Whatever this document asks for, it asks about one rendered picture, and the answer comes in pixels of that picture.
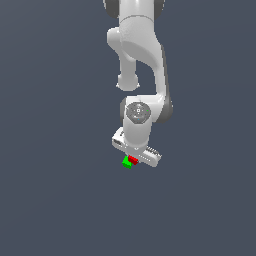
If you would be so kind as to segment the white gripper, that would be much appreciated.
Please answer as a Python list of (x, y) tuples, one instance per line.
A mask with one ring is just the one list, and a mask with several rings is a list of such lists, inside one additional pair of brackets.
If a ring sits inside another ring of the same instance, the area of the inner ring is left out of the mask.
[[(126, 150), (127, 146), (124, 142), (124, 132), (122, 127), (120, 127), (112, 136), (112, 145), (116, 149), (119, 149), (128, 155)], [(156, 167), (158, 162), (161, 160), (162, 155), (157, 150), (147, 146), (143, 153), (136, 153), (134, 157), (138, 160), (139, 163), (145, 163), (151, 167)]]

